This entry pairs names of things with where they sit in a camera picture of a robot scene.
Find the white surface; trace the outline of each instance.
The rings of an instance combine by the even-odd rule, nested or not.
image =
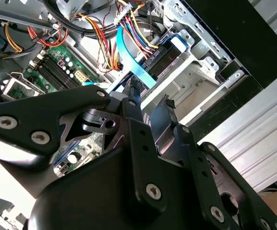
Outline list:
[[[35,199],[20,183],[0,164],[0,199],[17,206],[22,214],[29,218]]]

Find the black mounting arm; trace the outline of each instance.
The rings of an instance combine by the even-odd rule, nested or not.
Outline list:
[[[196,144],[168,97],[144,124],[138,88],[0,104],[0,159],[20,167],[42,170],[60,146],[105,134],[102,156],[41,193],[28,229],[276,230],[277,216],[214,145]]]

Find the metal bracket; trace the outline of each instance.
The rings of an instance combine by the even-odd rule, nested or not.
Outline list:
[[[0,19],[50,30],[47,17],[46,8],[36,0],[0,0]]]
[[[194,15],[178,0],[165,0],[163,1],[164,14],[179,23],[189,26],[202,40],[204,40],[214,55],[221,59],[225,58],[228,62],[231,58],[224,49],[214,40],[211,34],[203,28]]]

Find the white connector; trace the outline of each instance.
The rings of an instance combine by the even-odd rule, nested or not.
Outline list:
[[[127,4],[127,6],[124,7],[124,9],[114,18],[113,24],[118,25],[119,22],[125,17],[127,13],[132,9],[132,5],[130,3]]]

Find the yellow wire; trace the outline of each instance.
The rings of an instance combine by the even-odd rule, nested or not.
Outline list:
[[[147,60],[147,56],[146,54],[143,52],[143,50],[141,50],[141,48],[137,45],[137,43],[134,41],[133,37],[131,36],[130,32],[124,27],[123,24],[120,24],[123,28],[124,28],[124,31],[126,31],[126,33],[128,34],[128,36],[130,37],[131,41],[133,42],[133,44],[138,48],[139,51],[142,52],[142,54],[144,55],[145,59]]]
[[[87,16],[85,17],[85,19],[88,20],[88,21],[90,22],[90,24],[91,24],[92,27],[94,28],[94,31],[95,31],[97,37],[98,37],[100,40],[102,40],[102,38],[101,38],[101,36],[99,35],[99,32],[98,32],[97,28],[95,27],[95,24],[93,23],[93,21],[92,21],[89,17],[87,17]],[[100,43],[100,48],[101,48],[101,50],[102,50],[103,52],[105,52],[105,47],[104,47],[104,44],[103,44],[102,42]],[[109,66],[110,68],[112,68],[111,65],[110,65],[110,61],[107,59],[107,57],[106,57],[105,55],[104,55],[104,59],[105,59],[105,61],[107,62],[108,66]]]
[[[18,53],[18,49],[16,48],[16,46],[13,44],[13,42],[10,40],[10,37],[8,35],[8,30],[7,30],[7,26],[4,27],[4,31],[5,31],[5,35],[6,35],[6,39],[8,40],[9,44],[12,46],[12,48],[16,51],[16,53]]]
[[[92,27],[94,28],[95,33],[97,34],[97,37],[98,37],[100,40],[102,40],[102,38],[101,38],[101,36],[99,35],[99,32],[98,32],[98,30],[97,30],[97,28],[96,28],[96,24],[95,24],[89,17],[87,17],[87,16],[85,16],[85,19],[88,20],[88,21],[90,22],[90,24],[91,24]],[[106,52],[106,49],[105,49],[103,43],[101,42],[100,44],[101,44],[101,45],[100,45],[101,50],[102,50],[103,52]],[[104,55],[104,59],[105,59],[105,61],[107,62],[108,66],[109,66],[111,69],[114,69],[114,68],[112,67],[113,61],[112,61],[111,55],[108,54],[108,56],[109,56],[109,59]]]
[[[145,4],[140,4],[138,5],[138,7],[134,10],[134,13],[136,13],[140,8],[142,8],[143,6],[145,6]]]
[[[11,46],[16,50],[17,53],[21,53],[23,51],[23,49],[17,45],[13,39],[11,38],[10,34],[9,34],[9,25],[5,25],[5,32],[6,32],[6,36],[7,36],[7,39],[9,41],[9,43],[11,44]]]
[[[145,40],[145,42],[146,42],[150,47],[153,47],[153,48],[155,48],[155,49],[159,48],[158,46],[155,46],[155,45],[151,44],[151,43],[147,40],[147,38],[144,36],[144,34],[142,33],[142,31],[140,30],[140,28],[139,28],[139,26],[138,26],[138,22],[137,22],[137,20],[135,19],[135,16],[134,16],[133,11],[130,10],[130,13],[131,13],[131,17],[132,17],[132,19],[133,19],[133,21],[134,21],[134,25],[136,26],[136,28],[137,28],[139,34],[143,37],[143,39]]]
[[[13,41],[13,39],[12,39],[11,36],[10,36],[10,33],[9,33],[8,28],[9,28],[9,27],[7,26],[7,34],[8,34],[8,36],[9,36],[10,40],[12,41],[12,43],[14,44],[14,46],[17,48],[18,53],[21,53],[21,52],[23,51],[23,49]]]
[[[116,48],[115,53],[114,53],[114,64],[116,66],[116,69],[118,69],[117,58],[118,58],[118,50]]]

